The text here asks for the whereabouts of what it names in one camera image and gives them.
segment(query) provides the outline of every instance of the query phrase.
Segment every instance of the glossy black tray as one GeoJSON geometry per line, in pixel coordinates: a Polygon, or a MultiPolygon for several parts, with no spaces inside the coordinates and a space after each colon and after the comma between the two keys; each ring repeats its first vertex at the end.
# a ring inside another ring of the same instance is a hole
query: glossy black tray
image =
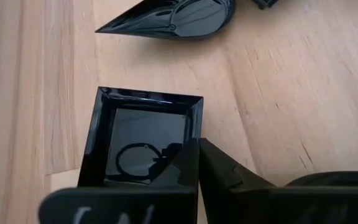
{"type": "Polygon", "coordinates": [[[200,96],[99,87],[78,187],[196,187],[202,114],[200,96]]]}

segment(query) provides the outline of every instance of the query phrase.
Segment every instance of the wooden surface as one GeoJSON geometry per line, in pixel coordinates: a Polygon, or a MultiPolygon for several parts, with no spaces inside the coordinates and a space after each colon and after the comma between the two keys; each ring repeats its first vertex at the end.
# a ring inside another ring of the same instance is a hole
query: wooden surface
{"type": "Polygon", "coordinates": [[[358,170],[358,0],[238,1],[194,42],[93,33],[136,2],[0,0],[0,223],[76,184],[99,85],[204,96],[203,136],[275,184],[358,170]]]}

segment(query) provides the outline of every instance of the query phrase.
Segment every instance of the black plastic part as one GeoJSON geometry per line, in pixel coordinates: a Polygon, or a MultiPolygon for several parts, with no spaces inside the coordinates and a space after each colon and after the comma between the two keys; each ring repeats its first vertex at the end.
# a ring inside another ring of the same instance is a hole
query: black plastic part
{"type": "Polygon", "coordinates": [[[43,201],[39,219],[41,224],[195,224],[196,202],[193,187],[64,189],[43,201]]]}
{"type": "Polygon", "coordinates": [[[265,9],[266,7],[272,7],[278,0],[253,0],[258,6],[259,9],[265,9]]]}
{"type": "Polygon", "coordinates": [[[358,172],[312,174],[276,187],[201,139],[200,185],[209,224],[358,223],[358,172]]]}
{"type": "Polygon", "coordinates": [[[347,186],[358,187],[358,171],[325,172],[300,177],[287,186],[347,186]]]}
{"type": "Polygon", "coordinates": [[[200,96],[99,87],[78,186],[48,196],[40,223],[195,224],[202,115],[200,96]],[[130,174],[120,164],[125,153],[139,147],[154,154],[146,176],[130,174]],[[120,178],[110,180],[112,155],[120,178]],[[144,178],[150,183],[138,183],[144,178]]]}
{"type": "Polygon", "coordinates": [[[143,0],[96,32],[163,39],[192,39],[220,31],[235,0],[143,0]]]}

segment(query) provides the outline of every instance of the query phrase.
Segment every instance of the pointed tip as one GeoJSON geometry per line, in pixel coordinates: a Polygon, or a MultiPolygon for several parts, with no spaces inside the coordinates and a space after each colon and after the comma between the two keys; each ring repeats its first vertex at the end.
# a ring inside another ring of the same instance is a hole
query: pointed tip
{"type": "Polygon", "coordinates": [[[95,30],[95,33],[97,33],[97,34],[115,34],[117,32],[114,28],[104,25],[104,26],[100,27],[99,29],[95,30]]]}

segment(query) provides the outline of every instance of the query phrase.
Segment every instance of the black component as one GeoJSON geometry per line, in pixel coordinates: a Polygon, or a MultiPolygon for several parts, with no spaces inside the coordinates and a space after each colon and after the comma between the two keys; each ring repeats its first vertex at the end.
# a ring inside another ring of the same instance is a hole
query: black component
{"type": "Polygon", "coordinates": [[[143,0],[96,32],[164,39],[205,37],[233,17],[235,0],[143,0]]]}
{"type": "Polygon", "coordinates": [[[256,4],[258,4],[259,9],[265,9],[266,7],[272,7],[278,0],[253,0],[256,4]]]}
{"type": "Polygon", "coordinates": [[[312,174],[276,187],[206,139],[200,185],[208,223],[358,223],[358,172],[312,174]]]}
{"type": "Polygon", "coordinates": [[[152,144],[148,144],[148,143],[129,144],[129,145],[123,147],[116,155],[116,167],[117,167],[118,172],[120,173],[120,180],[147,180],[147,179],[154,180],[154,178],[156,178],[157,175],[160,174],[160,173],[156,173],[156,172],[149,172],[149,175],[132,175],[132,174],[129,174],[128,172],[124,171],[124,169],[121,167],[120,158],[124,152],[126,152],[127,150],[132,149],[134,147],[145,147],[145,146],[147,146],[145,149],[150,149],[158,156],[158,160],[155,161],[157,166],[159,166],[159,164],[161,164],[162,162],[166,163],[164,161],[164,158],[162,157],[161,152],[156,147],[154,147],[152,144]]]}
{"type": "MultiPolygon", "coordinates": [[[[155,147],[154,152],[145,149],[125,150],[125,155],[130,154],[127,157],[132,163],[139,160],[149,163],[157,151],[158,157],[162,153],[172,153],[172,161],[173,155],[180,154],[177,151],[181,152],[183,143],[201,136],[202,113],[203,98],[199,96],[99,87],[78,186],[115,187],[116,184],[122,185],[122,182],[151,184],[149,180],[141,181],[145,177],[135,177],[129,172],[130,167],[122,160],[124,151],[118,156],[119,151],[127,145],[144,146],[143,143],[135,144],[146,142],[149,148],[155,147]],[[164,147],[171,152],[164,152],[164,147]],[[140,153],[150,153],[150,158],[144,158],[140,153]]],[[[162,164],[151,171],[161,172],[162,164]]],[[[150,169],[144,166],[141,174],[147,174],[150,169]]]]}
{"type": "Polygon", "coordinates": [[[195,196],[193,187],[64,189],[42,202],[39,220],[41,224],[195,224],[195,196]]]}

